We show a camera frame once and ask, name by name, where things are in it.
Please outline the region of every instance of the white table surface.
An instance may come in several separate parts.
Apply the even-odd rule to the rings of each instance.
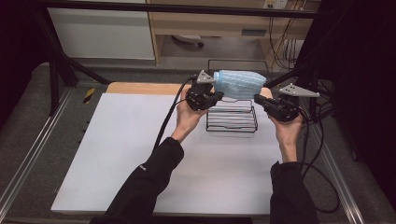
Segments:
[[[175,96],[104,93],[51,207],[103,214],[136,166],[146,161]],[[185,157],[159,195],[154,214],[259,216],[270,213],[270,168],[281,161],[275,126],[255,105],[258,131],[224,137],[205,117],[181,144]],[[176,127],[176,110],[163,138]]]

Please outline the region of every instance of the black jacket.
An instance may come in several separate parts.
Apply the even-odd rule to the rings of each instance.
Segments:
[[[175,139],[166,138],[148,160],[128,177],[105,214],[91,224],[147,223],[157,196],[168,186],[172,171],[183,159],[184,151]],[[271,168],[273,196],[271,223],[318,223],[311,196],[304,186],[297,162]]]

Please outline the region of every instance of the gray carpet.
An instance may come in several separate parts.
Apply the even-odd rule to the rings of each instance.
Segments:
[[[191,73],[199,71],[199,69],[188,71],[147,68],[96,68],[94,70],[104,77],[117,81],[162,83],[180,83]],[[63,115],[44,146],[14,204],[9,209],[6,221],[16,217],[41,220],[39,223],[45,222],[38,218],[52,219],[53,222],[55,222],[55,219],[71,220],[72,222],[76,222],[74,220],[90,219],[91,216],[65,216],[50,211],[56,196],[55,190],[62,185],[67,169],[78,150],[78,141],[83,138],[83,130],[89,125],[87,121],[91,119],[101,93],[106,90],[106,86],[91,83],[90,78],[82,75],[79,75],[79,77],[82,80],[81,85],[74,89]],[[84,105],[82,101],[91,86],[94,86],[96,91],[91,101]],[[48,68],[39,67],[35,70],[26,93],[0,132],[0,191],[6,188],[7,183],[17,171],[24,155],[48,118],[49,111]],[[350,146],[345,140],[345,135],[336,117],[327,117],[323,120],[323,124],[326,142],[340,166],[366,223],[396,223],[393,209],[375,183],[367,166],[351,159]],[[317,149],[317,143],[311,134],[307,151],[308,161]],[[321,158],[315,165],[324,173],[327,173]],[[305,184],[312,193],[317,207],[330,209],[335,205],[335,196],[321,176],[311,171],[306,177]],[[320,221],[323,223],[348,223],[342,206],[333,214],[318,214]],[[254,223],[268,223],[268,220],[255,219]]]

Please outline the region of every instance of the black wire rack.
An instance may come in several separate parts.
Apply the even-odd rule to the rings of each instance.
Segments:
[[[256,112],[250,100],[223,100],[206,113],[208,132],[255,133]]]

